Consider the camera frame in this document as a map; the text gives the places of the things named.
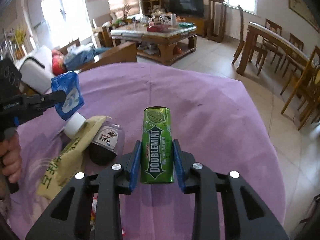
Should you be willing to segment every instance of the yellow package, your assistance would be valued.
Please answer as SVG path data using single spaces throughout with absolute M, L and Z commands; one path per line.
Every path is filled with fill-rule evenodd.
M 38 187 L 39 196 L 54 199 L 75 174 L 83 171 L 83 152 L 106 118 L 103 115 L 93 116 L 84 122 L 75 138 L 49 163 Z

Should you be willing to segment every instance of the camera lens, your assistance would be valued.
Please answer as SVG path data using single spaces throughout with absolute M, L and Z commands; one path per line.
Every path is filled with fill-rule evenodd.
M 10 77 L 9 77 L 9 83 L 10 83 L 11 85 L 13 85 L 15 79 L 16 79 L 16 75 L 15 75 L 15 73 L 12 72 L 12 73 L 10 74 Z
M 15 85 L 17 88 L 20 86 L 20 79 L 19 78 L 16 79 Z
M 6 68 L 4 69 L 4 73 L 3 73 L 4 78 L 7 78 L 7 77 L 9 76 L 9 72 L 10 72 L 10 68 L 9 68 L 9 67 L 6 67 Z

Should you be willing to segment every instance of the tiled floor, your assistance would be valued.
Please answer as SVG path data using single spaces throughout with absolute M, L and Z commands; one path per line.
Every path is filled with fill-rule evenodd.
M 295 124 L 298 116 L 296 110 L 298 99 L 293 100 L 284 115 L 280 114 L 290 89 L 280 96 L 283 83 L 288 74 L 282 78 L 283 70 L 274 74 L 276 62 L 271 66 L 271 56 L 267 58 L 261 74 L 257 77 L 257 68 L 249 63 L 245 77 L 236 73 L 239 59 L 232 66 L 233 54 L 239 44 L 238 40 L 228 38 L 222 44 L 198 37 L 197 50 L 187 55 L 172 67 L 193 70 L 210 75 L 237 79 L 243 82 L 252 101 L 255 103 L 270 139 L 275 146 L 280 168 L 284 177 L 287 210 L 284 228 L 289 235 L 297 231 L 298 222 L 305 218 L 314 196 L 320 194 L 320 126 L 309 123 L 299 132 Z M 139 62 L 148 61 L 138 57 Z

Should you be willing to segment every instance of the round table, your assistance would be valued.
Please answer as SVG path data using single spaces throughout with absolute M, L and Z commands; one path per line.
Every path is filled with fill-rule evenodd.
M 285 191 L 276 151 L 240 81 L 153 63 L 107 65 L 80 73 L 79 81 L 85 101 L 79 113 L 86 118 L 111 116 L 122 125 L 124 153 L 142 139 L 144 109 L 166 106 L 172 137 L 182 150 L 215 172 L 239 171 L 283 223 Z M 12 195 L 9 220 L 20 239 L 48 205 L 36 189 L 48 160 L 62 149 L 65 123 L 51 108 L 18 128 L 23 174 L 20 191 Z M 87 173 L 99 170 L 92 163 L 86 168 Z M 191 239 L 194 195 L 183 195 L 177 182 L 139 183 L 120 201 L 125 239 Z

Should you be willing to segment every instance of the framed picture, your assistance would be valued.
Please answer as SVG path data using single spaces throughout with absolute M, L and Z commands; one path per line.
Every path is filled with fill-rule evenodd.
M 319 26 L 303 0 L 289 0 L 289 8 L 305 19 L 317 32 L 319 32 Z

